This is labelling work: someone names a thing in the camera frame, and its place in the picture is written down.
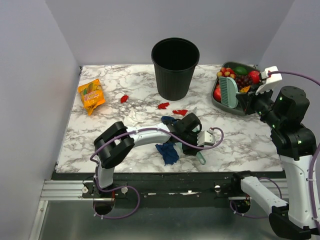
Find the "green hand brush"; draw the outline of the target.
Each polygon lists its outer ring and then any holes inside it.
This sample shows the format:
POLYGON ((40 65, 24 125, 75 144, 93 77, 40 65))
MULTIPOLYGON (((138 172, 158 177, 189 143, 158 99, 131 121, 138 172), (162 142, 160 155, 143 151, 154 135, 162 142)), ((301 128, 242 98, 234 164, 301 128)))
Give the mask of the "green hand brush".
POLYGON ((231 77, 218 77, 220 86, 221 104, 234 109, 238 106, 238 99, 236 98, 238 92, 238 86, 235 80, 231 77))

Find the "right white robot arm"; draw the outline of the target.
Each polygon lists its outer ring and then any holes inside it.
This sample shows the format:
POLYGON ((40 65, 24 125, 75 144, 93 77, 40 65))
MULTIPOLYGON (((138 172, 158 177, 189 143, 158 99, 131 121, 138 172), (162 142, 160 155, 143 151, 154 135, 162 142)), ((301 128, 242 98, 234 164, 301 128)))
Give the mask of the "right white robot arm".
POLYGON ((249 195, 267 214, 273 232, 288 240, 308 240, 320 234, 320 201, 315 163, 320 152, 314 133, 302 124, 310 105, 306 93, 294 86, 273 92, 236 95, 246 115, 257 113, 270 127, 270 137, 285 171, 289 201, 266 188, 250 171, 233 174, 230 191, 249 195))

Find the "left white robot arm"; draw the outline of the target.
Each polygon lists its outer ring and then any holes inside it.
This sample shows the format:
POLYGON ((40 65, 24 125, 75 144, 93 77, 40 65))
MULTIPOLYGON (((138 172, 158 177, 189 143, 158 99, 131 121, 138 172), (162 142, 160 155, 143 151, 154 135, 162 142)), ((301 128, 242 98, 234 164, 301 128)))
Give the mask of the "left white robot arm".
POLYGON ((163 116, 159 124, 146 128, 127 127, 122 121, 115 122, 93 141, 98 157, 93 191, 101 198, 110 194, 114 169, 133 148, 180 142, 185 155, 195 156, 200 150, 191 145, 198 145, 201 130, 201 121, 194 113, 182 119, 163 116))

